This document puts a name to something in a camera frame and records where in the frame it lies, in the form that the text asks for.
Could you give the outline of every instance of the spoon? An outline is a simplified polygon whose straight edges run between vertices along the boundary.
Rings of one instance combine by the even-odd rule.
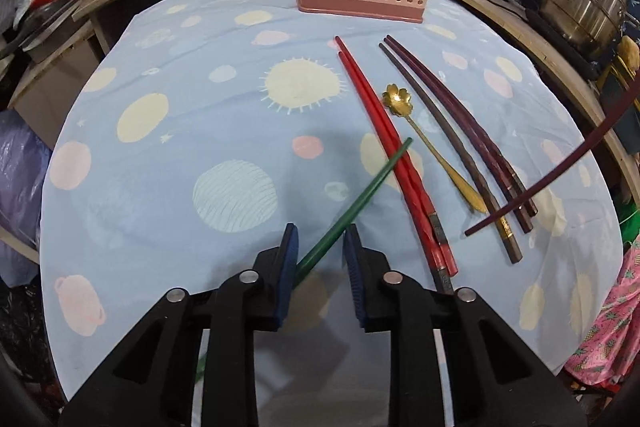
[[[398,89],[396,84],[386,86],[386,91],[382,94],[382,103],[389,109],[392,115],[400,116],[409,122],[409,125],[414,128],[414,131],[427,146],[427,149],[431,151],[431,154],[435,156],[438,163],[445,169],[451,181],[453,181],[460,194],[462,194],[462,197],[478,212],[487,214],[486,204],[480,197],[480,194],[438,153],[436,148],[422,132],[422,129],[420,129],[418,124],[411,118],[411,111],[414,110],[414,106],[410,100],[411,94],[404,89],[404,87]]]

